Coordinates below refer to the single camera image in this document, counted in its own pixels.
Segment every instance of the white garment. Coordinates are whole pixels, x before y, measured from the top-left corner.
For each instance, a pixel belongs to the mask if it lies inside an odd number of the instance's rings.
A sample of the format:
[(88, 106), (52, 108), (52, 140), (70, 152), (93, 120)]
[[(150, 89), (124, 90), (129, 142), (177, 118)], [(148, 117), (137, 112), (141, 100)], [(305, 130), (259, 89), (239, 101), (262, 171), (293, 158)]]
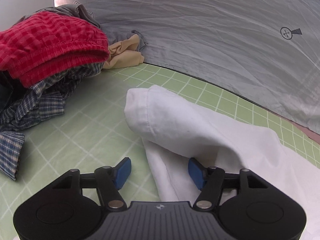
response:
[(283, 146), (273, 130), (238, 122), (159, 86), (128, 90), (124, 113), (143, 138), (162, 201), (194, 203), (200, 191), (188, 174), (190, 157), (227, 173), (249, 168), (304, 208), (301, 240), (320, 236), (320, 170)]

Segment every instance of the green grid pattern surface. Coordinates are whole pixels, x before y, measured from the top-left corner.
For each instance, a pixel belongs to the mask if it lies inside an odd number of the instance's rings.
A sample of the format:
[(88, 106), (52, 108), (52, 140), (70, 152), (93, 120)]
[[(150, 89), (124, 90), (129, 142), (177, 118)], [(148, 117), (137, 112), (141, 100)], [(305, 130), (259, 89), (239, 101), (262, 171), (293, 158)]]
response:
[[(269, 127), (283, 145), (320, 168), (317, 143), (290, 122), (228, 91), (148, 64), (110, 70), (79, 86), (68, 99), (64, 115), (26, 131), (17, 181), (0, 174), (0, 239), (12, 240), (16, 236), (12, 216), (22, 202), (72, 168), (90, 173), (130, 157), (132, 174), (121, 195), (127, 203), (159, 201), (141, 138), (124, 119), (126, 89), (117, 85), (106, 88), (104, 77), (122, 80), (130, 87), (149, 88), (156, 84), (235, 120)], [(84, 190), (84, 195), (98, 202), (95, 190)]]

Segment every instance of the wrinkled gray sheet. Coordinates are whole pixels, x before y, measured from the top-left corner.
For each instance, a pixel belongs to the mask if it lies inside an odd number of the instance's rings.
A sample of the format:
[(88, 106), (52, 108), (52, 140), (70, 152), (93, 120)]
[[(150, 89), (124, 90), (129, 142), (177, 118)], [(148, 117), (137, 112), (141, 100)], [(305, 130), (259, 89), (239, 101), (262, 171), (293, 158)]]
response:
[(75, 1), (102, 29), (141, 32), (147, 63), (205, 79), (320, 133), (319, 0), (55, 0)]

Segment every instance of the tan cloth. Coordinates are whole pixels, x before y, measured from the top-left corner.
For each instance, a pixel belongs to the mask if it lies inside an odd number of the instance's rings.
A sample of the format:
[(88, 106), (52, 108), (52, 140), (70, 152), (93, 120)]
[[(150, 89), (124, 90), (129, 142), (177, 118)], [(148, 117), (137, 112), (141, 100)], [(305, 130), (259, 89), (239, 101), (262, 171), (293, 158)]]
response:
[(104, 63), (104, 69), (112, 68), (124, 68), (137, 66), (144, 61), (144, 57), (140, 52), (136, 51), (140, 42), (140, 38), (137, 34), (133, 35), (131, 38), (118, 41), (110, 45), (110, 57)]

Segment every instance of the pile of clothes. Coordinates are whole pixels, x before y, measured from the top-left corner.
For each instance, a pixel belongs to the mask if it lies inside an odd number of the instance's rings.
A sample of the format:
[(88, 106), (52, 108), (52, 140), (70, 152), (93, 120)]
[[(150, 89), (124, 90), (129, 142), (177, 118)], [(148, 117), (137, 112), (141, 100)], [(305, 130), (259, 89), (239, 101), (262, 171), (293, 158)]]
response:
[(0, 32), (0, 171), (16, 179), (19, 131), (63, 114), (83, 78), (143, 63), (140, 33), (110, 36), (81, 4), (44, 8)]

